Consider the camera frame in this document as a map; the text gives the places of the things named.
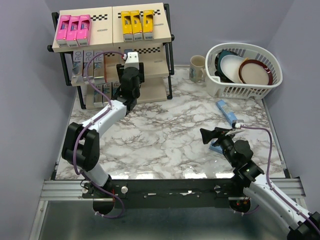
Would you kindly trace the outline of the metallic blue toothpaste box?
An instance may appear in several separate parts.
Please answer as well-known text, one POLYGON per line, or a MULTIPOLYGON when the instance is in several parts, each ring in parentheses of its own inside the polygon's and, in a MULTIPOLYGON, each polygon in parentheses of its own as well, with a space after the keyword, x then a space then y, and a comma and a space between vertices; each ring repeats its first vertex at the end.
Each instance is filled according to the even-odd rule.
POLYGON ((96 89, 93 93, 93 105, 95 108, 103 108, 103 96, 101 93, 99 93, 96 89))
POLYGON ((118 88, 120 87, 119 81, 113 81, 112 82, 112 96, 116 94, 118 88))
MULTIPOLYGON (((102 92, 105 96, 107 96, 111 100, 111 98, 112 98, 112 83, 107 82, 106 84, 104 84, 102 86, 102 92)), ((104 95, 102 96, 102 106, 103 107, 108 105, 108 100, 106 99, 106 97, 104 95)))

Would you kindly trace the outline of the pink toothpaste box diagonal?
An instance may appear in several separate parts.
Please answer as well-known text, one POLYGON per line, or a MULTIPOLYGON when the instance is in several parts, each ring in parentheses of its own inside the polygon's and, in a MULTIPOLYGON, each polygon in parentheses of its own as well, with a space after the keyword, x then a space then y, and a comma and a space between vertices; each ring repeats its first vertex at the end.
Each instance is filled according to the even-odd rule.
POLYGON ((55 41, 59 47, 67 46, 67 33, 70 22, 70 15, 61 15, 56 29, 55 41))

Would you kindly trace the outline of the yellow toothpaste box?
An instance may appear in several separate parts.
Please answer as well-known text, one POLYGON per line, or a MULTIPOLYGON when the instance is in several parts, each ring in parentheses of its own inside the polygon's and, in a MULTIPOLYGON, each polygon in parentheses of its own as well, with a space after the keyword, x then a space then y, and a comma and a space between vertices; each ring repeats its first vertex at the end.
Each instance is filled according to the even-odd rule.
POLYGON ((154 39, 154 10, 143 11, 143 39, 153 40, 154 39))
POLYGON ((142 41, 143 40, 143 29, 142 23, 140 19, 140 11, 133 10, 130 11, 131 25, 132 25, 132 35, 134 41, 142 41))
POLYGON ((124 42, 133 41, 133 28, 130 11, 121 12, 122 35, 124 42))

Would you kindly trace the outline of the pink toothpaste box long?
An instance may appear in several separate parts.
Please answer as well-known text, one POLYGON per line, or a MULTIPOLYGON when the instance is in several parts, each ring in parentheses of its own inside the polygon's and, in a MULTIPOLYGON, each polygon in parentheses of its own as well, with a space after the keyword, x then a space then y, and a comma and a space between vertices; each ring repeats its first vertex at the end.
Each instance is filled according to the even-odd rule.
POLYGON ((74 48, 78 46, 77 42, 77 33, 79 26, 79 16, 71 16, 69 19, 68 30, 66 35, 66 43, 70 48, 74 48))

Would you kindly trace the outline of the light blue toothpaste box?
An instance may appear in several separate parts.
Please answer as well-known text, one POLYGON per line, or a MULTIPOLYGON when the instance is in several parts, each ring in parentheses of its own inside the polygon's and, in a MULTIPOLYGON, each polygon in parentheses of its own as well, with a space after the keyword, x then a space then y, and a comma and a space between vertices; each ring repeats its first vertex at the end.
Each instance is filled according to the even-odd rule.
POLYGON ((124 50, 124 53, 125 53, 125 54, 128 54, 128 53, 130 53, 130 52, 133 52, 133 50, 132 50, 132 49, 125 49, 125 50, 124 50))

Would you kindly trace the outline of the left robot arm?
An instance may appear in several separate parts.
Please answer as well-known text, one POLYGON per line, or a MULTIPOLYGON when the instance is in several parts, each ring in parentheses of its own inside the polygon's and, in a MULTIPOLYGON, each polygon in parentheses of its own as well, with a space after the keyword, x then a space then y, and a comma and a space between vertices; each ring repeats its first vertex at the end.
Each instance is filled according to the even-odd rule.
POLYGON ((81 124, 71 123, 66 131, 61 156, 94 182, 93 191, 101 198, 111 191, 111 176, 99 163, 100 137, 117 121, 130 113, 140 97, 145 81, 144 64, 117 65, 120 86, 107 105, 81 124))

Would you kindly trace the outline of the red metallic toothpaste box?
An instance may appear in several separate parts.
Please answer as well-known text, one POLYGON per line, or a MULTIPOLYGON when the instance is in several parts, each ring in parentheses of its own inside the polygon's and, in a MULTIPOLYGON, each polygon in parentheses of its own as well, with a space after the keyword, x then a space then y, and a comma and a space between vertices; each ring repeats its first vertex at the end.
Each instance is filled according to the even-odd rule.
POLYGON ((76 87, 80 86, 83 80, 83 67, 84 67, 84 51, 75 50, 72 55, 72 76, 71 85, 76 87))

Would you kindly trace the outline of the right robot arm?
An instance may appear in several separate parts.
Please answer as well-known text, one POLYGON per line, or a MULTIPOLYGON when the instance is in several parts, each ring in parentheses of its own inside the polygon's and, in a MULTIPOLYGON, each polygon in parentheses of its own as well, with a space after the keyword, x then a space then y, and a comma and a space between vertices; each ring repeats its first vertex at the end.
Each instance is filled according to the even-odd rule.
POLYGON ((253 151, 246 140, 233 141, 233 137, 246 129, 220 128, 200 129, 203 144, 215 140, 214 145, 222 149, 222 154, 233 167, 233 181, 230 191, 245 195, 268 212, 286 233, 288 240, 318 240, 320 238, 320 214, 311 213, 285 194, 270 179, 269 172, 263 171, 253 160, 253 151))

